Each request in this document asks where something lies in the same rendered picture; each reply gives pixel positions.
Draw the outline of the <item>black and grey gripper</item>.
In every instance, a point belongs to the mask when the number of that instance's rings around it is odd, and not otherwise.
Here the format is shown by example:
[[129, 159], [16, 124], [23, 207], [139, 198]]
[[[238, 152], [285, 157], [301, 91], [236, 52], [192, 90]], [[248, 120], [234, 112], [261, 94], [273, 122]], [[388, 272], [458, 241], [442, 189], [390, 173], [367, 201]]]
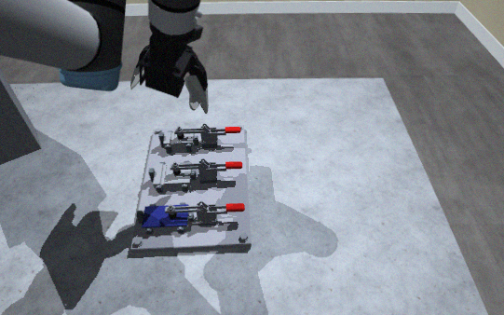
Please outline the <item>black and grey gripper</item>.
[[194, 36], [196, 27], [186, 34], [169, 35], [161, 33], [150, 22], [150, 30], [152, 35], [149, 45], [143, 49], [139, 56], [130, 81], [130, 86], [132, 85], [130, 89], [133, 89], [139, 82], [142, 85], [145, 80], [146, 87], [179, 98], [184, 86], [184, 77], [189, 72], [190, 76], [185, 78], [185, 85], [189, 91], [189, 106], [191, 110], [195, 111], [201, 105], [207, 114], [209, 101], [206, 70], [198, 60], [193, 47], [187, 44], [182, 45], [183, 42]]

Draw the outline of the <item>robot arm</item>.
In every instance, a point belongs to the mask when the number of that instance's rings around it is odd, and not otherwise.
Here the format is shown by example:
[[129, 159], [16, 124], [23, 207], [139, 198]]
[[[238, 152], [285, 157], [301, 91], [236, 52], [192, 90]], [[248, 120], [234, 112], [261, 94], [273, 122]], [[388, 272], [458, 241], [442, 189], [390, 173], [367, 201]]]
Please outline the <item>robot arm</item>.
[[[201, 37], [199, 4], [148, 0], [148, 18], [169, 35], [196, 27], [184, 46]], [[122, 67], [125, 11], [126, 0], [0, 0], [0, 55], [60, 68], [66, 87], [113, 91]]]

